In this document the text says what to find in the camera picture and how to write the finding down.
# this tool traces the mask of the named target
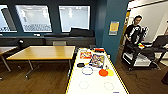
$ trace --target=desk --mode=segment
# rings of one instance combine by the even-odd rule
[[[115,67],[110,59],[107,58],[106,53],[91,51],[92,54],[104,55],[103,69],[107,65],[114,73],[113,76],[102,77],[99,75],[101,68],[91,67],[90,65],[87,66],[93,68],[93,73],[91,75],[82,73],[83,68],[78,68],[77,64],[88,63],[90,59],[80,59],[80,51],[81,49],[78,50],[76,56],[66,94],[129,94]]]
[[[73,58],[75,46],[30,46],[10,56],[7,60],[28,60],[31,70],[34,70],[31,60],[70,60]]]
[[[9,72],[11,71],[11,69],[9,68],[8,64],[6,63],[6,61],[5,61],[4,57],[3,57],[3,54],[5,54],[5,53],[7,53],[7,52],[9,52],[11,50],[14,50],[16,48],[17,47],[0,47],[0,56],[1,56],[2,61],[5,64],[5,66],[6,66],[6,68],[8,69]]]

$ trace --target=person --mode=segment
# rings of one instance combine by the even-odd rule
[[[128,44],[138,44],[139,43],[138,39],[141,34],[141,26],[138,24],[141,20],[142,20],[142,16],[138,15],[133,19],[133,23],[127,27],[124,33],[126,41],[125,41],[122,55],[124,52],[131,53],[131,51],[127,47]]]

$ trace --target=blue wall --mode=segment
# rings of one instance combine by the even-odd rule
[[[98,0],[97,4],[97,7],[100,8],[97,12],[102,15],[98,15],[98,19],[96,19],[95,32],[96,40],[98,41],[96,43],[98,47],[105,48],[107,54],[111,56],[110,59],[113,63],[115,63],[118,53],[128,1],[129,0]],[[119,21],[118,33],[115,36],[109,36],[111,21]]]
[[[59,5],[87,5],[91,7],[91,17],[90,17],[90,30],[94,30],[95,28],[95,16],[96,16],[96,0],[1,0],[0,4],[7,5],[11,16],[13,18],[14,24],[17,29],[17,33],[2,33],[4,36],[33,36],[34,33],[26,32],[24,33],[23,28],[21,26],[19,17],[17,15],[15,5],[47,5],[52,31],[53,33],[61,32],[61,23],[59,17]]]
[[[105,18],[106,18],[107,0],[97,1],[97,12],[95,22],[96,46],[102,47]]]

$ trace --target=floor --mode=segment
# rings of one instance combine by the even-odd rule
[[[130,94],[168,94],[168,85],[161,82],[168,71],[168,66],[159,63],[158,69],[128,70],[126,63],[121,60],[122,49],[119,49],[116,70],[121,76]]]
[[[9,64],[12,72],[8,72],[4,64],[0,64],[0,94],[65,94],[68,84],[68,63],[41,64],[40,68],[25,78],[30,70],[28,63]]]

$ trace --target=black chair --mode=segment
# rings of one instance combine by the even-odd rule
[[[6,42],[6,46],[17,46],[16,49],[12,50],[12,51],[9,51],[7,53],[5,53],[4,55],[6,56],[10,56],[10,55],[13,55],[15,54],[16,52],[22,50],[22,43],[23,41],[21,39],[15,39],[15,40],[12,40],[12,41],[7,41]]]

